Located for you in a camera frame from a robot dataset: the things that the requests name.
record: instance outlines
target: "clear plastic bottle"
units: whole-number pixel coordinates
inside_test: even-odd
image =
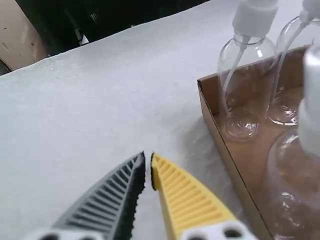
[[[304,0],[303,8],[300,15],[283,28],[276,44],[278,62],[268,117],[281,126],[298,124],[298,106],[303,97],[299,83],[286,82],[286,79],[294,79],[292,75],[295,74],[282,71],[286,68],[287,57],[301,58],[308,47],[320,43],[320,1]]]
[[[241,1],[233,19],[235,34],[219,55],[220,129],[230,140],[251,140],[267,117],[276,55],[266,34],[277,9],[276,0]]]
[[[298,130],[272,145],[264,177],[267,196],[259,208],[275,239],[319,239],[320,221],[320,45],[304,57],[304,94]]]

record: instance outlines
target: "bottle cap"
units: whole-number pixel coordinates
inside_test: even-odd
[[[308,15],[320,19],[320,1],[303,0],[302,6],[308,12]]]
[[[298,135],[303,150],[320,157],[320,45],[305,53],[303,67],[304,99],[299,106]]]
[[[270,30],[278,10],[278,0],[241,0],[233,28],[238,34],[263,38]]]

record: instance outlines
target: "cardboard box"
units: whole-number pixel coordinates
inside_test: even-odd
[[[306,48],[290,51],[281,71],[279,87],[285,87],[287,94],[297,99],[301,99],[303,94],[305,51]],[[197,83],[204,121],[225,163],[250,224],[260,240],[271,240],[275,233],[271,232],[267,226],[265,215],[262,215],[259,210],[257,200],[261,197],[262,178],[270,147],[275,139],[288,128],[279,127],[266,120],[260,123],[260,134],[254,140],[246,143],[230,141],[223,137],[219,129],[218,75],[213,74],[201,78]]]
[[[45,44],[15,0],[0,1],[0,59],[11,70],[48,56]]]

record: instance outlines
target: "white tablecloth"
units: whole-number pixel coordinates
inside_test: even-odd
[[[0,77],[0,239],[51,226],[142,150],[176,162],[244,220],[197,89],[233,36],[237,2],[213,0]],[[300,0],[280,0],[272,40],[300,9]],[[166,238],[150,186],[134,226],[135,240]]]

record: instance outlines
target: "screw hole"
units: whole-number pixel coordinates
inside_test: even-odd
[[[234,230],[234,229],[228,229],[228,230],[224,231],[224,235],[228,239],[236,239],[236,238],[242,237],[242,234],[238,230]]]
[[[59,236],[55,233],[51,233],[43,236],[40,240],[59,240]]]
[[[192,236],[192,237],[189,237],[187,240],[206,240],[206,238],[202,236]]]
[[[81,238],[80,240],[96,240],[96,239],[91,236],[85,236],[85,237]]]

